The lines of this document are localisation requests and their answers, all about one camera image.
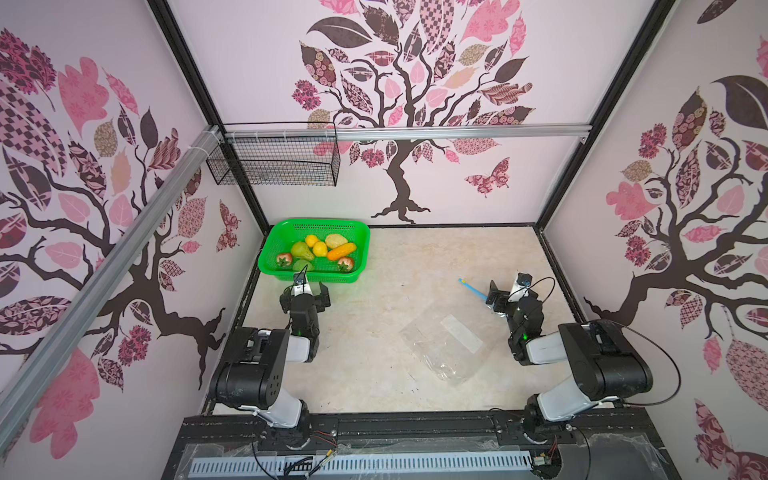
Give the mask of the clear zip top bag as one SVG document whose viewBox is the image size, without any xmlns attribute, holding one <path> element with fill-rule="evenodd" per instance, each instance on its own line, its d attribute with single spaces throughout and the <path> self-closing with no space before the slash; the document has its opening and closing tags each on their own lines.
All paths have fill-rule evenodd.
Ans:
<svg viewBox="0 0 768 480">
<path fill-rule="evenodd" d="M 485 300 L 484 293 L 458 279 L 430 296 L 399 336 L 420 365 L 448 385 L 461 385 L 506 338 L 502 318 Z"/>
</svg>

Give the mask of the green plastic basket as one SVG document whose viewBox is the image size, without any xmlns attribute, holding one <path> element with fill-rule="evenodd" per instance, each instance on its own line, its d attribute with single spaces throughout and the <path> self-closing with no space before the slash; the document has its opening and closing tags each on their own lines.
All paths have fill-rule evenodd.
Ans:
<svg viewBox="0 0 768 480">
<path fill-rule="evenodd" d="M 309 235 L 326 244 L 326 256 L 312 251 L 306 243 Z M 370 228 L 359 221 L 289 219 L 272 228 L 258 266 L 282 281 L 292 281 L 306 267 L 309 281 L 354 283 L 366 268 L 370 240 Z"/>
</svg>

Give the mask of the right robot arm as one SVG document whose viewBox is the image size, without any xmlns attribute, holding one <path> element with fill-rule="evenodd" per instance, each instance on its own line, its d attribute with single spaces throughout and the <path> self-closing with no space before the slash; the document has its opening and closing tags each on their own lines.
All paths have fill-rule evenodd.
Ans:
<svg viewBox="0 0 768 480">
<path fill-rule="evenodd" d="M 509 329 L 507 345 L 512 357 L 522 366 L 543 366 L 565 362 L 570 375 L 550 390 L 531 395 L 516 428 L 531 443 L 543 444 L 556 438 L 580 414 L 605 403 L 625 406 L 659 406 L 674 399 L 682 389 L 682 372 L 663 347 L 642 333 L 637 335 L 657 348 L 671 363 L 676 375 L 674 390 L 652 402 L 630 402 L 630 397 L 648 393 L 654 377 L 648 363 L 627 340 L 630 330 L 616 321 L 598 319 L 586 323 L 562 323 L 557 330 L 543 334 L 544 305 L 554 293 L 540 296 L 535 288 L 554 277 L 534 280 L 521 272 L 513 287 L 503 290 L 490 282 L 480 293 L 487 308 L 503 317 Z"/>
</svg>

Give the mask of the beige potato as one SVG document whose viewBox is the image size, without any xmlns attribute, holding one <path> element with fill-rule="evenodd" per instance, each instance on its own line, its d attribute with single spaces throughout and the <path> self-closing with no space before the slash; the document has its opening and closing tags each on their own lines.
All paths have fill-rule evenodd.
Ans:
<svg viewBox="0 0 768 480">
<path fill-rule="evenodd" d="M 324 242 L 329 250 L 334 250 L 347 244 L 349 240 L 341 234 L 333 233 L 329 234 Z"/>
</svg>

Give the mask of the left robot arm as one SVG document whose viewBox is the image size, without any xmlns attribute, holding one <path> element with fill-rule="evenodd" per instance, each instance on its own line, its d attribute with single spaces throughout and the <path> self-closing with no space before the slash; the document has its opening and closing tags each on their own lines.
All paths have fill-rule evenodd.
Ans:
<svg viewBox="0 0 768 480">
<path fill-rule="evenodd" d="M 307 283 L 287 287 L 280 305 L 289 316 L 282 329 L 240 327 L 227 342 L 212 376 L 209 397 L 216 404 L 263 420 L 291 449 L 310 440 L 309 409 L 282 387 L 288 363 L 310 363 L 320 345 L 319 314 L 331 306 L 329 290 L 315 295 Z"/>
</svg>

